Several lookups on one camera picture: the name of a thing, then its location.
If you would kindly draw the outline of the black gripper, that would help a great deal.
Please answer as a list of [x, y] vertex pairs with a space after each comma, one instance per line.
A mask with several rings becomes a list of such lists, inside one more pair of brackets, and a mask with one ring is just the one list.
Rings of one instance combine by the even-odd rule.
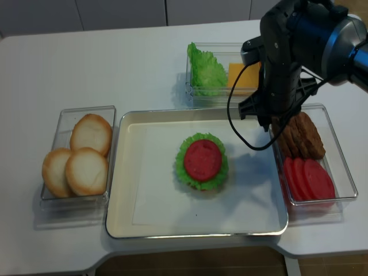
[[301, 100], [317, 87], [314, 77], [301, 78], [298, 63], [272, 64], [263, 62], [259, 72], [258, 89], [238, 104], [239, 116], [255, 116], [267, 131], [273, 117], [286, 120], [288, 115], [300, 111]]

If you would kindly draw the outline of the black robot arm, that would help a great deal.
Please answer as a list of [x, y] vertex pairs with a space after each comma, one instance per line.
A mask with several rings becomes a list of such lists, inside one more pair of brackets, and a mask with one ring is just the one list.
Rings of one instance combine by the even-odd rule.
[[238, 105], [268, 128], [288, 121], [320, 87], [344, 82], [367, 89], [367, 29], [331, 1], [280, 1], [260, 21], [260, 36], [243, 43], [245, 66], [260, 63], [256, 92]]

